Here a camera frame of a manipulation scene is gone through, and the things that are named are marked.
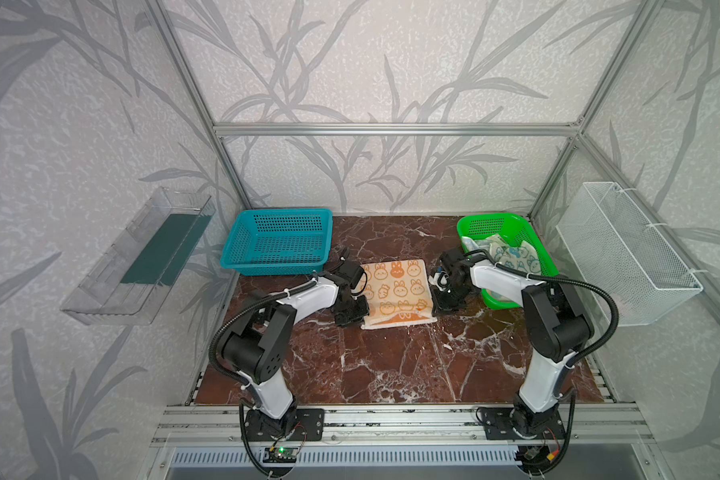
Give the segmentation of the orange bunny towel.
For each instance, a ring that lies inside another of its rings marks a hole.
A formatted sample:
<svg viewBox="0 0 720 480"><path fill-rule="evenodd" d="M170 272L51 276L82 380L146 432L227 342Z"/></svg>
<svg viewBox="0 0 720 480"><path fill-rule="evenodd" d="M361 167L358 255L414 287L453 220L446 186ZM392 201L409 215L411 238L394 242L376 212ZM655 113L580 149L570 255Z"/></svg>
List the orange bunny towel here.
<svg viewBox="0 0 720 480"><path fill-rule="evenodd" d="M362 329L380 330L437 321L422 259L367 263L362 268L368 275L363 294L369 304Z"/></svg>

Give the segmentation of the green plastic basket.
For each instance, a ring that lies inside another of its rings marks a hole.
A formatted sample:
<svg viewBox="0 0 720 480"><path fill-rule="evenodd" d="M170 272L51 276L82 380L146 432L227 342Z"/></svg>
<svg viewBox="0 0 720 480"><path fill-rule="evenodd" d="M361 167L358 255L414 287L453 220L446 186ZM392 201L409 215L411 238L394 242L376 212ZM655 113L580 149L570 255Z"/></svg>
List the green plastic basket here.
<svg viewBox="0 0 720 480"><path fill-rule="evenodd" d="M557 267L531 224L519 215L491 213L466 216L458 221L457 233L460 241L462 236L482 240L494 234L499 234L513 247L519 246L525 240L536 249L539 255L542 273L535 275L553 277L559 274ZM471 252L466 250L462 245L462 241L461 250L464 253Z"/></svg>

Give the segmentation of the teal plastic basket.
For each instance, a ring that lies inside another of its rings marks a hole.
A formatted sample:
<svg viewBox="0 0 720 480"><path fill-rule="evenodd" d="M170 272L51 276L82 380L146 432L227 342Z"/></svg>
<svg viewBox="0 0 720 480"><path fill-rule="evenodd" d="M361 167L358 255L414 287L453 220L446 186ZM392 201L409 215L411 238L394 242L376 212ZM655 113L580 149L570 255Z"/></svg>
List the teal plastic basket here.
<svg viewBox="0 0 720 480"><path fill-rule="evenodd" d="M327 263L332 231L328 209L245 210L230 230L220 266L249 277L309 275Z"/></svg>

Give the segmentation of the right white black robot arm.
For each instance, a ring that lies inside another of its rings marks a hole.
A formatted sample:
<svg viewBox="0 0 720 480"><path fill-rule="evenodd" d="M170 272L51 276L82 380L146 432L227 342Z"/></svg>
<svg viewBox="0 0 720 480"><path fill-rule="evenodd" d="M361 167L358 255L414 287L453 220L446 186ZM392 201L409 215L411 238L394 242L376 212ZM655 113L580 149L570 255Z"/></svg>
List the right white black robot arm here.
<svg viewBox="0 0 720 480"><path fill-rule="evenodd" d="M620 312L604 289L568 277L522 272L496 261L488 251L447 250L431 286L435 313L457 312L466 299L490 290L522 307L532 358L525 380L513 400L510 424L523 438L532 438L554 421L568 372L615 334ZM593 322L578 294L587 290L604 300L609 324L597 340Z"/></svg>

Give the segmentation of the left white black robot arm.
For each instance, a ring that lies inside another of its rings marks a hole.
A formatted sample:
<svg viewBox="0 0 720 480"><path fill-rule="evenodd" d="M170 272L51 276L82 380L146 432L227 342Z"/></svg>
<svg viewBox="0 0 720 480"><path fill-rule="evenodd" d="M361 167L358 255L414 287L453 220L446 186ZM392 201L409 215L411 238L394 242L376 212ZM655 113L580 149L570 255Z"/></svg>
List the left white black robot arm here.
<svg viewBox="0 0 720 480"><path fill-rule="evenodd" d="M244 302L232 320L214 334L208 364L251 392L249 408L277 437L297 425L297 406L281 372L297 323L323 310L339 327L358 324L369 315L368 300L358 284L368 274L354 261L342 259L327 271L315 272L301 285L279 292L258 292Z"/></svg>

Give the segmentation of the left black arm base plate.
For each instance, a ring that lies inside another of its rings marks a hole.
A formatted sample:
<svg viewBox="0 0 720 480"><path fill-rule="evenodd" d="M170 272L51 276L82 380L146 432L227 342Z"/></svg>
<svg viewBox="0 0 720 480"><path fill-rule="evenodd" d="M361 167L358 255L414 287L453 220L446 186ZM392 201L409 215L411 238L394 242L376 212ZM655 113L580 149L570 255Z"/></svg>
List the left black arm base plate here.
<svg viewBox="0 0 720 480"><path fill-rule="evenodd" d="M316 442L322 439L324 423L324 409L291 408L279 419L254 409L245 413L242 428L249 441Z"/></svg>

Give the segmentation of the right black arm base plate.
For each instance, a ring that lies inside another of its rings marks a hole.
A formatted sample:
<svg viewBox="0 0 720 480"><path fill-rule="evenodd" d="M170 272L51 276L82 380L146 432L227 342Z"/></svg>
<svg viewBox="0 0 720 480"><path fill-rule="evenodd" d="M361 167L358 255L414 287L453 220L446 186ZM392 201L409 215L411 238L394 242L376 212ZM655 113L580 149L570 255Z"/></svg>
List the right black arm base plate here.
<svg viewBox="0 0 720 480"><path fill-rule="evenodd" d="M485 407L476 409L478 424L487 440L562 440L565 425L556 407L532 412L524 407Z"/></svg>

